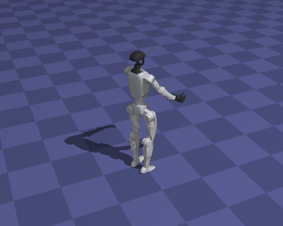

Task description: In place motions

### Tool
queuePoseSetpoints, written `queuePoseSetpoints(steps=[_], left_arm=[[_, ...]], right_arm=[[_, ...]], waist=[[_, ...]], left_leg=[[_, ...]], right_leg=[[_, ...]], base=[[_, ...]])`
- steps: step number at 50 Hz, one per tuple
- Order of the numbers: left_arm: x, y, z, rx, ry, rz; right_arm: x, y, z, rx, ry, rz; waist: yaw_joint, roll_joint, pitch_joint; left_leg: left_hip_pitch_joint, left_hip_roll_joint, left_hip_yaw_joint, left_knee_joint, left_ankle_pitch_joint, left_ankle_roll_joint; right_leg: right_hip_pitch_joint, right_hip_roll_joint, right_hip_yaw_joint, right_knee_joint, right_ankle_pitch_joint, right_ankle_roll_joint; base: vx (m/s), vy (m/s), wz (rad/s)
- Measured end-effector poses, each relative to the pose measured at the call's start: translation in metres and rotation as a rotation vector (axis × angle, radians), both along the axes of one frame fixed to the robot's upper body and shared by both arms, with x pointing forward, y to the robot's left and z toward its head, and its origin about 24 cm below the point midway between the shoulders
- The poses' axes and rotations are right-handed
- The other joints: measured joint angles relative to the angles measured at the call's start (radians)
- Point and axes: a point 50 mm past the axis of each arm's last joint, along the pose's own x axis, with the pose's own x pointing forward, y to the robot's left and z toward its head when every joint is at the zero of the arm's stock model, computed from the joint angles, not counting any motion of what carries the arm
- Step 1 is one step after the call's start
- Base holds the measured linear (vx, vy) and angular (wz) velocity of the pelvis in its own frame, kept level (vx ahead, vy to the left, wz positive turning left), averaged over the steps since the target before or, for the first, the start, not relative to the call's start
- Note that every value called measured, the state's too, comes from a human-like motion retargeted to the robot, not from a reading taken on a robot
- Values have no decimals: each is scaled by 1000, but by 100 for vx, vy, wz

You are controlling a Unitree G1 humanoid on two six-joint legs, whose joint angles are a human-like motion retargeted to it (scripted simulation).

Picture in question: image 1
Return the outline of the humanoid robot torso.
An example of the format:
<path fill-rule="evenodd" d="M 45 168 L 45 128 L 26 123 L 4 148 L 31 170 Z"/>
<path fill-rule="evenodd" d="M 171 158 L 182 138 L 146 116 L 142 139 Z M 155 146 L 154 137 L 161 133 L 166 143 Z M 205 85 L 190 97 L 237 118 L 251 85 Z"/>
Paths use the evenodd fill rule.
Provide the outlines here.
<path fill-rule="evenodd" d="M 132 97 L 136 98 L 135 102 L 132 105 L 132 111 L 137 114 L 143 116 L 143 111 L 147 109 L 148 105 L 144 102 L 145 98 L 148 96 L 150 85 L 145 82 L 143 79 L 145 74 L 148 74 L 143 69 L 140 69 L 142 72 L 135 74 L 130 72 L 134 67 L 128 69 L 127 71 L 127 79 L 128 86 Z"/>

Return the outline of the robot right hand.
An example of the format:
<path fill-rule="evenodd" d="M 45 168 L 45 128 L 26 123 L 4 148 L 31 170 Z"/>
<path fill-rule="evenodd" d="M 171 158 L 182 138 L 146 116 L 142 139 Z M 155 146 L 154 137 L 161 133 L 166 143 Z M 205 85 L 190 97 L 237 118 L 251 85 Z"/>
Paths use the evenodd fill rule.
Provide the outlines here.
<path fill-rule="evenodd" d="M 182 96 L 183 94 L 184 94 L 184 93 L 182 93 L 181 95 L 172 94 L 172 95 L 176 96 L 176 98 L 175 98 L 174 101 L 183 103 L 183 101 L 184 101 L 184 99 L 185 99 L 185 97 L 186 97 L 186 95 Z"/>

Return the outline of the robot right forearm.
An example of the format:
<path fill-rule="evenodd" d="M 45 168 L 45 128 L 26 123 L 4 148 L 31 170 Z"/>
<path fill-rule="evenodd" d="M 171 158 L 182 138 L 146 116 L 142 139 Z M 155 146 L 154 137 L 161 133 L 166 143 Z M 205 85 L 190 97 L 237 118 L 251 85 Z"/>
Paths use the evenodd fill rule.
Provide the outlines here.
<path fill-rule="evenodd" d="M 164 87 L 161 88 L 160 92 L 162 93 L 161 95 L 169 100 L 175 100 L 176 96 L 170 94 Z"/>

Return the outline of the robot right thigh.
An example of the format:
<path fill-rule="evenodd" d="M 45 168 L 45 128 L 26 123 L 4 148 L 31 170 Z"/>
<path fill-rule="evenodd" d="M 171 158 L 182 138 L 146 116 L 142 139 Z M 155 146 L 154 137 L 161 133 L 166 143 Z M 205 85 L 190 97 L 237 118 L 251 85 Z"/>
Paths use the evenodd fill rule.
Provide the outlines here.
<path fill-rule="evenodd" d="M 148 140 L 153 142 L 157 130 L 157 117 L 154 111 L 145 109 L 143 111 L 143 118 L 146 121 L 147 137 L 142 140 L 142 144 L 146 147 Z"/>

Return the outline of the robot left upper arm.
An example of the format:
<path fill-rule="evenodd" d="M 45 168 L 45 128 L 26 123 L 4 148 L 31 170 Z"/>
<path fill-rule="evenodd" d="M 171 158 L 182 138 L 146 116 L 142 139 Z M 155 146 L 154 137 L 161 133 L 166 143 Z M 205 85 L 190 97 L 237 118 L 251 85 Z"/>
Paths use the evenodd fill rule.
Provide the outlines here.
<path fill-rule="evenodd" d="M 127 71 L 128 71 L 129 68 L 131 68 L 131 66 L 128 65 L 128 66 L 123 70 L 126 75 L 127 75 Z"/>

